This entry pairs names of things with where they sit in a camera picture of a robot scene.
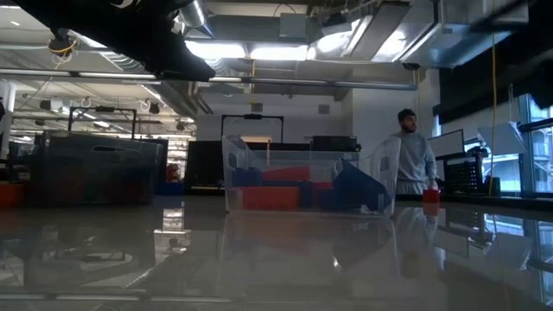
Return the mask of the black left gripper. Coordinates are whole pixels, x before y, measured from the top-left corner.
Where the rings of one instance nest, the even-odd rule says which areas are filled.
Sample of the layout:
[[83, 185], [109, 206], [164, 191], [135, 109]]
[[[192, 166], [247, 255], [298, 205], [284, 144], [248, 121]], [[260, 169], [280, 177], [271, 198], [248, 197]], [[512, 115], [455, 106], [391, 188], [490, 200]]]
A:
[[216, 75], [203, 59], [190, 54], [182, 34], [168, 23], [154, 23], [143, 48], [146, 68], [156, 76], [208, 81]]

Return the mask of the black partition panel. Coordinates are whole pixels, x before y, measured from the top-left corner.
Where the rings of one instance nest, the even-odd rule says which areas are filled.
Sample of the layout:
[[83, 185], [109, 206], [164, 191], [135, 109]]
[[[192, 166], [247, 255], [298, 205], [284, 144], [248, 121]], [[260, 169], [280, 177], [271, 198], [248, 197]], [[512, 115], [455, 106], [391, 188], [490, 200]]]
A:
[[189, 187], [222, 187], [224, 183], [221, 141], [192, 141], [184, 177]]

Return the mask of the grey ceiling pipe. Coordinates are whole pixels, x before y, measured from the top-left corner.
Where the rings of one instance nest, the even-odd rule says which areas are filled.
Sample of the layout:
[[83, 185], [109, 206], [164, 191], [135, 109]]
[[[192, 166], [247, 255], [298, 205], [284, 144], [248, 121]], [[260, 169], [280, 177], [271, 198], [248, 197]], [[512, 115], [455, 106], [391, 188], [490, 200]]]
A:
[[[134, 81], [157, 83], [162, 80], [177, 81], [177, 78], [158, 78], [152, 74], [146, 73], [101, 73], [101, 72], [79, 72], [79, 71], [59, 71], [59, 70], [39, 70], [39, 69], [19, 69], [0, 67], [0, 76], [15, 77], [52, 77], [68, 79], [108, 79], [118, 81]], [[372, 82], [372, 81], [343, 81], [343, 80], [323, 80], [323, 79], [285, 79], [285, 78], [265, 78], [265, 77], [232, 77], [215, 76], [208, 80], [209, 83], [219, 84], [265, 84], [265, 85], [290, 85], [290, 86], [313, 86], [313, 87], [332, 87], [332, 88], [352, 88], [352, 89], [376, 89], [393, 91], [416, 91], [418, 85], [413, 83], [392, 83], [392, 82]]]

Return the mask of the grey plastic bin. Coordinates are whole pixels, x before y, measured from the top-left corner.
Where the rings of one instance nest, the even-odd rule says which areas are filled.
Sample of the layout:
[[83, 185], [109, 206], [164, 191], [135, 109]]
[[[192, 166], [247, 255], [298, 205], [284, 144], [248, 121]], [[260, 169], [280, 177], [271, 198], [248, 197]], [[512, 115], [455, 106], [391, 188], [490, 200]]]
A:
[[[163, 151], [159, 143], [136, 139], [45, 131], [33, 154], [31, 198], [48, 206], [149, 204], [159, 181]], [[66, 203], [62, 173], [69, 167], [106, 175], [106, 203]]]

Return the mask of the black monitor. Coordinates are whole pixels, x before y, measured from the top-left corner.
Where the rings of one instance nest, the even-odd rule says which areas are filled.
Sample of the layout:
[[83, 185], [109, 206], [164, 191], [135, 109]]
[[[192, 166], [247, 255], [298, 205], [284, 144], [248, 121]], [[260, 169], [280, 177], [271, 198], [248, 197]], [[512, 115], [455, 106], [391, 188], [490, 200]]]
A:
[[310, 149], [322, 152], [360, 152], [362, 147], [354, 136], [313, 136]]

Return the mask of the clear plastic bin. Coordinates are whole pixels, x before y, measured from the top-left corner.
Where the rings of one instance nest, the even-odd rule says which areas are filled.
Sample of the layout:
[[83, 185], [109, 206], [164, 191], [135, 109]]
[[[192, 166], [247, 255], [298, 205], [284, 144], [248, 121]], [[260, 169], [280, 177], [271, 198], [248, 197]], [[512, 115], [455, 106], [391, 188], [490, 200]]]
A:
[[[368, 157], [363, 158], [359, 152], [322, 152], [322, 151], [296, 151], [278, 150], [267, 146], [264, 149], [252, 150], [248, 144], [238, 136], [225, 136], [222, 138], [224, 189], [226, 195], [226, 210], [234, 212], [246, 210], [243, 208], [242, 187], [232, 185], [232, 172], [236, 168], [258, 168], [262, 173], [277, 168], [295, 166], [309, 166], [310, 181], [332, 182], [336, 169], [335, 163], [343, 159], [364, 171], [385, 185], [391, 198], [391, 203], [382, 212], [370, 211], [366, 206], [354, 209], [340, 207], [336, 192], [333, 203], [329, 209], [318, 207], [301, 208], [293, 211], [267, 211], [267, 212], [294, 212], [294, 211], [324, 211], [331, 213], [392, 213], [395, 204], [398, 161], [401, 141], [397, 138], [384, 140]], [[261, 187], [299, 187], [301, 181], [264, 181]]]

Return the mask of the person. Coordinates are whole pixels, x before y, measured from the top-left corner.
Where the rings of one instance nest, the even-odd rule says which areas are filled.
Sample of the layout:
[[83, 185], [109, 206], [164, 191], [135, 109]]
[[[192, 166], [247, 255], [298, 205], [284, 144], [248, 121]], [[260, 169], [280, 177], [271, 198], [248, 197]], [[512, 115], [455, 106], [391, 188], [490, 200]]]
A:
[[397, 114], [400, 131], [394, 134], [401, 141], [398, 173], [398, 194], [423, 194], [437, 190], [437, 166], [429, 141], [417, 132], [416, 113], [403, 109]]

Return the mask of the white board panel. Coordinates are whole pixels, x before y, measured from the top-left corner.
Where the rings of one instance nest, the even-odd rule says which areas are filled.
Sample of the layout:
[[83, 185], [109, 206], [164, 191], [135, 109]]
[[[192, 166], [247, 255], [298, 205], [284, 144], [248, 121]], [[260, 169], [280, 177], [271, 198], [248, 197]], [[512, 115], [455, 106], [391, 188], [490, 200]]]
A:
[[455, 130], [441, 136], [429, 139], [429, 146], [432, 149], [436, 160], [459, 156], [465, 153], [464, 132]]

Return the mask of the black perforated rack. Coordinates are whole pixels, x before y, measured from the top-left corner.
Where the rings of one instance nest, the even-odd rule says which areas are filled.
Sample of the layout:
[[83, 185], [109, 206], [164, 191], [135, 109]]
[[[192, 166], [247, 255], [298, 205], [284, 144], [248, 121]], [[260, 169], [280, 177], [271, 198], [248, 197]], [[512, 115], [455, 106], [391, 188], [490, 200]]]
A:
[[483, 160], [488, 152], [474, 147], [468, 152], [447, 155], [443, 159], [444, 189], [447, 194], [481, 195], [484, 193]]

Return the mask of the black metal frame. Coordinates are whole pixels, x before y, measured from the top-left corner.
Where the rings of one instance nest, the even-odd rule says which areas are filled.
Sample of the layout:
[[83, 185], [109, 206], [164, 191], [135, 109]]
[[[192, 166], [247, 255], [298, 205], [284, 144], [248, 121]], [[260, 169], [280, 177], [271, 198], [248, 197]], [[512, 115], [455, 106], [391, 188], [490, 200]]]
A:
[[132, 114], [131, 119], [131, 130], [130, 130], [130, 139], [134, 140], [136, 137], [136, 125], [137, 125], [137, 110], [136, 109], [129, 109], [129, 108], [117, 108], [117, 107], [111, 107], [111, 106], [105, 106], [100, 105], [96, 107], [83, 107], [83, 106], [71, 106], [69, 108], [69, 115], [68, 115], [68, 121], [67, 121], [67, 131], [71, 131], [73, 129], [73, 123], [78, 119], [74, 116], [74, 113], [76, 111], [81, 111], [82, 116], [85, 115], [85, 113], [89, 110], [94, 110], [96, 112], [103, 112], [103, 113], [115, 113], [116, 111], [126, 113], [130, 112]]
[[220, 119], [220, 136], [262, 136], [272, 142], [284, 140], [284, 117], [262, 114], [224, 114]]

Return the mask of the black aluminium table frame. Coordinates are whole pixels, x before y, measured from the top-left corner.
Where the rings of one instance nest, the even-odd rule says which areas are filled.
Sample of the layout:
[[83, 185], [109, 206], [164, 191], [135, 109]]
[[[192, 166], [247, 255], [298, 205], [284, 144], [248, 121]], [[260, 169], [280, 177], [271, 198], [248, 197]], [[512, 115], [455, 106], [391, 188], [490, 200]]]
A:
[[553, 213], [553, 199], [442, 194], [441, 201]]

